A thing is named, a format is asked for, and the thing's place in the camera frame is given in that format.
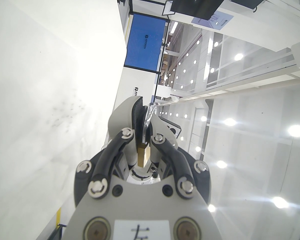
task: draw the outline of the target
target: blue panel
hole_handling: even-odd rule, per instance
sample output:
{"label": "blue panel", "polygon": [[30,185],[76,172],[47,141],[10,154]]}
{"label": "blue panel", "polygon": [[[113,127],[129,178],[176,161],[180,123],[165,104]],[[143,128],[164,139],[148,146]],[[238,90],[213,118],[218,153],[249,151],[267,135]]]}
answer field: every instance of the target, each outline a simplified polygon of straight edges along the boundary
{"label": "blue panel", "polygon": [[134,14],[125,65],[157,71],[165,20]]}

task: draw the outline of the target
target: sign board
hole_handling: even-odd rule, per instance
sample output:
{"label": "sign board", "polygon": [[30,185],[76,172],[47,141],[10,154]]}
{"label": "sign board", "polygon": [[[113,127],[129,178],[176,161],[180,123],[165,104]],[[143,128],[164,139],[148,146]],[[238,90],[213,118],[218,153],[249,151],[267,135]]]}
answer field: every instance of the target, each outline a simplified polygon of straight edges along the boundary
{"label": "sign board", "polygon": [[157,71],[165,25],[165,19],[134,13],[125,66]]}
{"label": "sign board", "polygon": [[174,15],[175,12],[171,11],[173,0],[166,1],[166,4],[164,5],[162,15]]}
{"label": "sign board", "polygon": [[233,15],[216,11],[209,20],[194,17],[191,23],[221,30],[232,18]]}

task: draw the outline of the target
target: white label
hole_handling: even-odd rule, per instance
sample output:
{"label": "white label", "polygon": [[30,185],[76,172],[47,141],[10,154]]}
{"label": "white label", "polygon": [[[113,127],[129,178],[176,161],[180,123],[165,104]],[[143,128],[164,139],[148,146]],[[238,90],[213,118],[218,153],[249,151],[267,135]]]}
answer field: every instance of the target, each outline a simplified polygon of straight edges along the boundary
{"label": "white label", "polygon": [[170,240],[168,220],[115,220],[113,240]]}

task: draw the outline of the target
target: joyson logo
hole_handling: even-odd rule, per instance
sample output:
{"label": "joyson logo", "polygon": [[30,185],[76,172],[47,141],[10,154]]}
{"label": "joyson logo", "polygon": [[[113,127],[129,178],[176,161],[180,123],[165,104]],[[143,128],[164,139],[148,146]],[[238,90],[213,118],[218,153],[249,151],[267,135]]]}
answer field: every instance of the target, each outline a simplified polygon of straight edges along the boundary
{"label": "joyson logo", "polygon": [[149,37],[149,36],[148,36],[147,34],[144,36],[144,45],[143,45],[143,49],[146,49],[146,47],[147,47],[148,37]]}

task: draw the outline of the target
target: bolt head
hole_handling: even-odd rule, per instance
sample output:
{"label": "bolt head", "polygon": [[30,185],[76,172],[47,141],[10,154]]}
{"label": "bolt head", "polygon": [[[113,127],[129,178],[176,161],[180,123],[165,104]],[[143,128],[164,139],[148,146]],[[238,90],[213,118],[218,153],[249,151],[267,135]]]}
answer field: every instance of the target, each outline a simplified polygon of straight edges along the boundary
{"label": "bolt head", "polygon": [[129,136],[130,135],[130,130],[129,129],[125,129],[122,131],[122,135],[123,136]]}
{"label": "bolt head", "polygon": [[79,163],[77,166],[77,173],[79,172],[86,172],[88,173],[91,170],[91,162],[88,160],[84,160]]}
{"label": "bolt head", "polygon": [[154,137],[154,139],[155,139],[156,141],[158,141],[158,142],[161,142],[161,141],[162,141],[162,135],[156,135],[156,136]]}
{"label": "bolt head", "polygon": [[206,165],[205,165],[203,162],[198,163],[197,166],[198,166],[198,169],[199,169],[201,172],[204,172],[204,171],[207,170]]}
{"label": "bolt head", "polygon": [[95,181],[93,183],[93,186],[91,188],[92,192],[97,193],[97,192],[101,192],[103,188],[103,184],[101,183],[101,181]]}
{"label": "bolt head", "polygon": [[191,193],[193,191],[193,184],[190,181],[186,180],[181,183],[181,188],[186,193]]}

